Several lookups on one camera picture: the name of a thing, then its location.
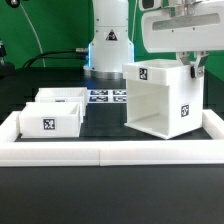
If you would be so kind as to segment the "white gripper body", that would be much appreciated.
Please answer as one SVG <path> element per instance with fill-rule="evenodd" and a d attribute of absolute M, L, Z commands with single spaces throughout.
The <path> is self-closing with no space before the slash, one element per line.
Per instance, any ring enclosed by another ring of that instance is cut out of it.
<path fill-rule="evenodd" d="M 149 53 L 224 50 L 224 0 L 193 3 L 188 15 L 173 16 L 169 7 L 145 11 L 141 30 Z"/>

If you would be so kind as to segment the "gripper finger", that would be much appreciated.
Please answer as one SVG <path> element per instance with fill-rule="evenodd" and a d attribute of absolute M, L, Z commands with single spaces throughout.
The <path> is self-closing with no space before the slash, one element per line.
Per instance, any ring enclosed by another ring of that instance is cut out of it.
<path fill-rule="evenodd" d="M 179 59 L 183 65 L 191 65 L 189 52 L 180 52 Z"/>
<path fill-rule="evenodd" d="M 208 51 L 197 51 L 194 53 L 196 61 L 191 66 L 191 77 L 200 78 L 204 76 L 205 64 L 208 59 Z"/>

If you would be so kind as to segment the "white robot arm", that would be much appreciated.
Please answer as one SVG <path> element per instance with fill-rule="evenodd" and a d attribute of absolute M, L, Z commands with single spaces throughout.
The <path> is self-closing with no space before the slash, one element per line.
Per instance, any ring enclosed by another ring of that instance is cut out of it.
<path fill-rule="evenodd" d="M 122 65 L 134 60 L 128 37 L 128 0 L 92 0 L 94 37 L 84 71 L 116 79 Z M 149 53 L 175 53 L 200 77 L 211 51 L 224 50 L 224 0 L 136 0 L 144 48 Z"/>

